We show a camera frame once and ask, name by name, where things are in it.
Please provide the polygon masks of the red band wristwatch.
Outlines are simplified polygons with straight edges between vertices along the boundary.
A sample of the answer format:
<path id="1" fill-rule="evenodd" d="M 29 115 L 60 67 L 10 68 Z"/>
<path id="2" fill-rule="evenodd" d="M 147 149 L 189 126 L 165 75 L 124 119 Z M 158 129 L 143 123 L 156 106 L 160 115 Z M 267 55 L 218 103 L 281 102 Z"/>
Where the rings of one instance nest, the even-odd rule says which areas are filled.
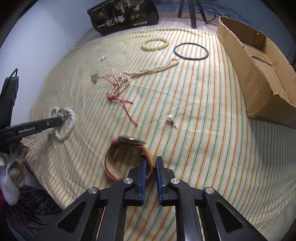
<path id="1" fill-rule="evenodd" d="M 102 160 L 102 167 L 112 182 L 118 182 L 125 178 L 129 168 L 139 163 L 140 156 L 147 160 L 146 179 L 151 178 L 154 173 L 155 163 L 145 141 L 129 137 L 119 136 L 111 141 Z"/>

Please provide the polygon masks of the black ring bangle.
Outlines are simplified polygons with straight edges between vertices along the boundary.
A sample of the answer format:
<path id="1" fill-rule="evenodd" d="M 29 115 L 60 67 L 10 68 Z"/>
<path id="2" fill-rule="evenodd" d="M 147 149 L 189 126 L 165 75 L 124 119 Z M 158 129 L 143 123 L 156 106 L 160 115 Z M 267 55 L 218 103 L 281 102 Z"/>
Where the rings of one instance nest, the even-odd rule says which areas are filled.
<path id="1" fill-rule="evenodd" d="M 198 43 L 184 42 L 173 48 L 176 57 L 187 61 L 202 61 L 209 57 L 209 50 Z"/>

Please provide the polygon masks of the white plush toy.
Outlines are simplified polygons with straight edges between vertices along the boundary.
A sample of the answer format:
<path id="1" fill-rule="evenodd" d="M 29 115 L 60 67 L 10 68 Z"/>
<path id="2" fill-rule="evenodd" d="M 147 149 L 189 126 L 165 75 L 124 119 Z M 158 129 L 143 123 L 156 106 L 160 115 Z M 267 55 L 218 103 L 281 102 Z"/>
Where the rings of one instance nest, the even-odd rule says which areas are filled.
<path id="1" fill-rule="evenodd" d="M 1 152 L 1 191 L 9 206 L 18 202 L 20 188 L 26 179 L 24 159 L 29 149 L 21 142 L 8 145 L 8 153 Z"/>

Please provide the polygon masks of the pearl drop earring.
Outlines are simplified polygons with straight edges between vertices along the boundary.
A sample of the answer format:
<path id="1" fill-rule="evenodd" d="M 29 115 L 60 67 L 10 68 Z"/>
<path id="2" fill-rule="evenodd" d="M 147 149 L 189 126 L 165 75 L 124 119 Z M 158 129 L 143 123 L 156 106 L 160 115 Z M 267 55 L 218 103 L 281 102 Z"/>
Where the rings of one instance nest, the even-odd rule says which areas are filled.
<path id="1" fill-rule="evenodd" d="M 170 123 L 175 129 L 177 129 L 177 126 L 175 125 L 175 119 L 172 114 L 168 114 L 166 117 L 166 121 Z"/>

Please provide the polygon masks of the yellow striped cloth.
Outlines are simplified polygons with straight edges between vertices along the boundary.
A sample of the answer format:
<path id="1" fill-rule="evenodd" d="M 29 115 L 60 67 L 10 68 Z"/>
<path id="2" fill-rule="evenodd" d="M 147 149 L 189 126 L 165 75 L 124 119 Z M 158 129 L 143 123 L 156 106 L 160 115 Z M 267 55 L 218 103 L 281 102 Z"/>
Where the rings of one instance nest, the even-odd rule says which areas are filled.
<path id="1" fill-rule="evenodd" d="M 121 95 L 126 107 L 108 101 L 106 75 L 173 57 L 171 47 L 142 51 L 141 42 L 150 37 L 166 38 L 171 46 L 197 42 L 210 56 L 135 78 Z M 29 167 L 62 208 L 91 186 L 112 184 L 102 160 L 112 140 L 131 136 L 145 141 L 153 157 L 162 156 L 176 177 L 215 188 L 268 240 L 281 240 L 295 218 L 295 130 L 247 116 L 233 65 L 214 34 L 140 30 L 73 48 L 45 78 L 31 120 L 46 118 L 55 106 L 76 116 L 67 140 L 59 142 L 47 130 L 24 142 Z M 166 121 L 168 114 L 177 129 Z"/>

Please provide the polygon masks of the black printed gift bag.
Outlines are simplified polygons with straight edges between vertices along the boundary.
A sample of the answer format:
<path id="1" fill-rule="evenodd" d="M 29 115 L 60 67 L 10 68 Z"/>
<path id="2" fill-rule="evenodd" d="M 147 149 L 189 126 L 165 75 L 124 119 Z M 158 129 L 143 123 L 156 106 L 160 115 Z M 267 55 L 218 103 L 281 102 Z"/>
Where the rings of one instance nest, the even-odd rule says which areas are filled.
<path id="1" fill-rule="evenodd" d="M 88 9 L 87 13 L 93 28 L 103 36 L 159 23 L 153 1 L 104 1 Z"/>

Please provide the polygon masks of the brown cardboard box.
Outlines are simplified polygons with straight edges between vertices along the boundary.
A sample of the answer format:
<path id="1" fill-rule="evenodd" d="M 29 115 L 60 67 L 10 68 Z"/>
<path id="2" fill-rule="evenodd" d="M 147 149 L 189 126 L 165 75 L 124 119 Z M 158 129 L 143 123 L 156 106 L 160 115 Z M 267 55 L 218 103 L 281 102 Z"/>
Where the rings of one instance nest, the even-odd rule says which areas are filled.
<path id="1" fill-rule="evenodd" d="M 237 74 L 250 118 L 295 128 L 295 70 L 264 33 L 219 17 L 217 36 Z"/>

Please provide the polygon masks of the black tripod stand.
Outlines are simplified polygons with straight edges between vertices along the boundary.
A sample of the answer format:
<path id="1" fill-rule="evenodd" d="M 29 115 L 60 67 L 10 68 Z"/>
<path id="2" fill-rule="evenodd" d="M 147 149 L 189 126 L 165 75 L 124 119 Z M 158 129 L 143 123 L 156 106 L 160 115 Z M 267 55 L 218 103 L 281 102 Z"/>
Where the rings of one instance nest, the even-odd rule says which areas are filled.
<path id="1" fill-rule="evenodd" d="M 183 14 L 183 10 L 184 10 L 184 4 L 185 4 L 185 0 L 180 0 L 179 1 L 179 8 L 178 8 L 178 14 L 177 17 L 181 18 L 182 14 Z M 202 17 L 202 20 L 206 23 L 207 22 L 207 18 L 204 12 L 204 9 L 201 5 L 201 2 L 199 0 L 187 0 L 187 4 L 188 4 L 188 9 L 189 9 L 189 18 L 190 18 L 190 22 L 191 22 L 191 28 L 196 29 L 197 28 L 197 17 L 196 17 L 196 9 L 195 9 L 195 5 L 197 5 L 197 8 L 200 11 L 200 15 Z"/>

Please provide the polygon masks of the blue patterned quilt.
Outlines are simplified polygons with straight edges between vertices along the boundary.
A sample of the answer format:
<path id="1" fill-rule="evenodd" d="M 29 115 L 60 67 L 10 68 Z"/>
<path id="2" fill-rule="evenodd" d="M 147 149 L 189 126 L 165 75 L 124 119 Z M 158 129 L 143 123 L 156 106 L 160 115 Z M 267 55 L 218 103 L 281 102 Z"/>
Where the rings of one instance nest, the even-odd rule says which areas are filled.
<path id="1" fill-rule="evenodd" d="M 158 11 L 176 12 L 179 11 L 180 1 L 153 1 Z M 227 16 L 229 18 L 238 20 L 248 25 L 253 23 L 244 17 L 241 13 L 238 13 L 233 8 L 230 8 L 220 1 L 200 1 L 204 13 L 208 16 Z"/>

